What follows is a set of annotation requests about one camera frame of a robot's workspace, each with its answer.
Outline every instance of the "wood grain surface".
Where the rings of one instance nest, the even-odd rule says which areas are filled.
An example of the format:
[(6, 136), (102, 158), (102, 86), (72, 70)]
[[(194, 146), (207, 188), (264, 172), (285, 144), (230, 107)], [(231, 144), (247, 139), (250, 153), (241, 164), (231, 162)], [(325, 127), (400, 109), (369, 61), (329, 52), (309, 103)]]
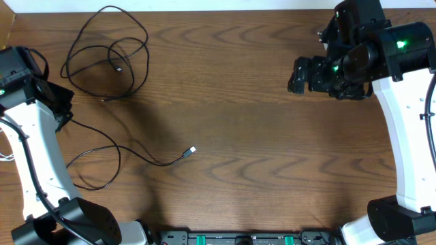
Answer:
[[(120, 176), (108, 188), (82, 191), (118, 221), (143, 219), (160, 229), (291, 231), (334, 229), (366, 213), (369, 200), (394, 195), (395, 164), (386, 122), (375, 97), (337, 101), (325, 94), (287, 92), (294, 60), (324, 55), (316, 33), (331, 10), (133, 13), (150, 35), (150, 75), (128, 99), (100, 102), (80, 92), (59, 70), (78, 31), (92, 14), (19, 14), (9, 45), (38, 49), (50, 63), (50, 81), (72, 89), (75, 119), (119, 144), (171, 161), (190, 146), (198, 151), (171, 167), (154, 167), (123, 152)], [(386, 10), (394, 25), (424, 21), (436, 33), (436, 10)], [(91, 22), (77, 48), (109, 45), (144, 33), (122, 13)], [(126, 53), (135, 42), (121, 43)], [(90, 50), (72, 70), (104, 59)], [(131, 59), (136, 84), (146, 56)], [(122, 93), (123, 72), (100, 65), (74, 81), (96, 93)], [(110, 144), (69, 123), (57, 134), (68, 162)], [(1, 151), (10, 153), (2, 137)], [(104, 184), (116, 171), (116, 151), (90, 154), (69, 172), (74, 182)], [(0, 244), (23, 224), (22, 191), (14, 163), (0, 163)], [(436, 243), (436, 235), (420, 239)]]

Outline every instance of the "green light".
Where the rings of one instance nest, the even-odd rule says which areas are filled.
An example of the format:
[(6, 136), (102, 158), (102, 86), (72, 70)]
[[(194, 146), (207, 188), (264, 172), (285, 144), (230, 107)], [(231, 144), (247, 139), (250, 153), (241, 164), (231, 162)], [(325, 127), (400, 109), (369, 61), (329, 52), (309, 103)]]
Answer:
[(398, 47), (398, 48), (403, 48), (404, 46), (406, 46), (407, 45), (407, 42), (406, 41), (398, 41), (397, 43), (396, 43), (396, 46)]

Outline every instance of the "wooden tabletop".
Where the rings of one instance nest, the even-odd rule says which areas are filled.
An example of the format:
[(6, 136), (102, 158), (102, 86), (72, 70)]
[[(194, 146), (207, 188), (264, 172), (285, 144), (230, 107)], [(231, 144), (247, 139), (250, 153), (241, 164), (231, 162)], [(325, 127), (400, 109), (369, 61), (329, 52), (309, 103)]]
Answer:
[[(198, 151), (170, 167), (151, 166), (123, 151), (122, 170), (108, 188), (81, 191), (118, 221), (141, 218), (158, 229), (292, 231), (335, 228), (364, 215), (372, 199), (394, 195), (395, 164), (375, 97), (337, 101), (326, 94), (287, 92), (294, 60), (325, 55), (316, 33), (332, 10), (141, 12), (150, 35), (150, 74), (133, 97), (100, 102), (59, 76), (88, 14), (19, 14), (9, 45), (39, 50), (50, 81), (72, 89), (75, 119), (118, 144), (161, 162)], [(386, 10), (394, 25), (424, 21), (436, 33), (436, 10)], [(77, 48), (144, 38), (122, 13), (91, 22)], [(138, 43), (120, 45), (126, 53)], [(104, 59), (103, 49), (72, 61), (72, 70)], [(136, 84), (145, 52), (131, 59)], [(98, 93), (122, 93), (129, 72), (93, 67), (74, 82)], [(65, 162), (110, 142), (72, 122), (57, 134)], [(2, 153), (10, 153), (5, 137)], [(116, 150), (90, 154), (69, 172), (93, 185), (116, 171)], [(0, 163), (0, 244), (22, 225), (22, 191), (13, 162)], [(420, 241), (436, 242), (436, 235)]]

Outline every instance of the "white wall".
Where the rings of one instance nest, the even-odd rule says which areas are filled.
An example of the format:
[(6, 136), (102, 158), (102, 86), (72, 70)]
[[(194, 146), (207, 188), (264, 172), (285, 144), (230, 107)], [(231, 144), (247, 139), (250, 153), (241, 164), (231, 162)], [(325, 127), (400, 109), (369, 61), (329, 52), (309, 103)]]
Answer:
[[(16, 13), (96, 12), (105, 5), (127, 11), (332, 9), (341, 0), (4, 0)], [(436, 7), (435, 0), (380, 0), (383, 8)]]

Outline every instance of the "green clip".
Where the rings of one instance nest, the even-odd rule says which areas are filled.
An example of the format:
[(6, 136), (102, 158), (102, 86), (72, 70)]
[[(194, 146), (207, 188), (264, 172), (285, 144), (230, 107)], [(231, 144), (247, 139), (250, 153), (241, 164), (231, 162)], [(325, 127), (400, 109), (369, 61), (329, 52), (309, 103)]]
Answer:
[(206, 245), (205, 235), (197, 235), (197, 245)]
[(294, 245), (294, 237), (293, 236), (285, 236), (285, 245)]

